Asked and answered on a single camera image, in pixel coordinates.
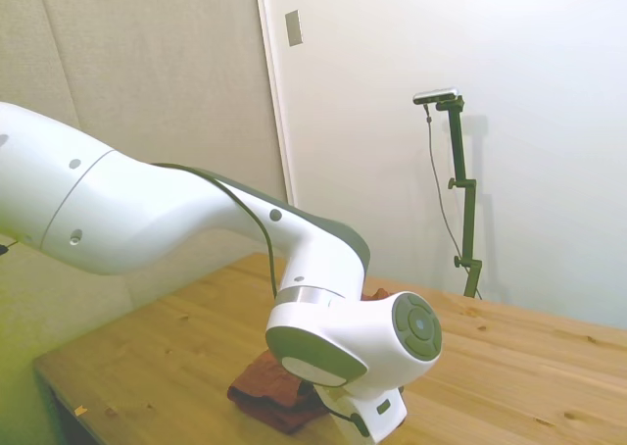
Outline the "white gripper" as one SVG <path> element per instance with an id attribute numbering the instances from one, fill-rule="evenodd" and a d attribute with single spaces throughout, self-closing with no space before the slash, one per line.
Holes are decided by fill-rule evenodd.
<path id="1" fill-rule="evenodd" d="M 383 441 L 408 414 L 403 388 L 384 391 L 374 399 L 352 396 L 344 388 L 316 385 L 314 390 L 347 441 Z"/>

